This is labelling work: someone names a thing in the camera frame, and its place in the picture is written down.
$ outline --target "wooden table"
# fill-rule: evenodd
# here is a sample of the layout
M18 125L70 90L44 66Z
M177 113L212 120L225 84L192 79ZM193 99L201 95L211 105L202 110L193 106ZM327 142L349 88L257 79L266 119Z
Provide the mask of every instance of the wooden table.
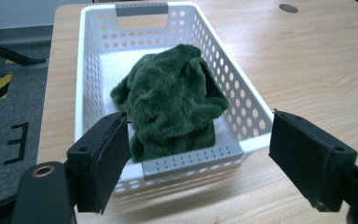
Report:
M271 109L298 114L358 151L358 3L352 0L196 2ZM38 162L65 161L74 143L80 10L57 10ZM272 159L253 153L240 168L179 190L112 197L103 216L79 223L345 223L311 208Z

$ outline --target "yellow and black tape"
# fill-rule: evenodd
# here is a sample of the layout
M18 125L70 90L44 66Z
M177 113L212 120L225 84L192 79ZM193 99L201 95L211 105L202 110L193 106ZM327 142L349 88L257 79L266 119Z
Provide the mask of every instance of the yellow and black tape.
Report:
M7 60L6 64L12 63L12 61ZM8 85L10 84L12 74L8 73L0 78L0 100L7 98Z

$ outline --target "green fabric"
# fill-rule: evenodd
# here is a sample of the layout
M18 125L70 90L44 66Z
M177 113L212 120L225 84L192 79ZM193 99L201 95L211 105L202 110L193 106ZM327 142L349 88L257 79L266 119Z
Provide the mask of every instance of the green fabric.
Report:
M200 49L178 45L147 54L112 89L132 117L132 160L146 161L215 143L213 119L229 106Z

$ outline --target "green towel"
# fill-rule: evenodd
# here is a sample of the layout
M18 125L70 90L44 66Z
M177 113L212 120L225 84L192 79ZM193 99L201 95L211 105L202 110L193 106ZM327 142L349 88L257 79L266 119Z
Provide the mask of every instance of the green towel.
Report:
M146 161L215 143L213 119L229 106L200 49L178 45L147 54L111 91L132 117L132 160Z

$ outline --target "basket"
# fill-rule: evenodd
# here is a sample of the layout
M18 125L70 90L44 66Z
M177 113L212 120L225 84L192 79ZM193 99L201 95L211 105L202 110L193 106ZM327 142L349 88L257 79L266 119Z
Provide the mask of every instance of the basket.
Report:
M158 27L121 27L119 19L164 18ZM117 112L110 91L146 53L191 44L213 71L230 107L214 120L216 145L140 163L129 161L114 193L154 186L170 180L220 172L241 164L250 152L269 146L272 113L226 54L212 26L192 3L103 5L81 12L75 141L101 117ZM129 136L133 131L129 126Z

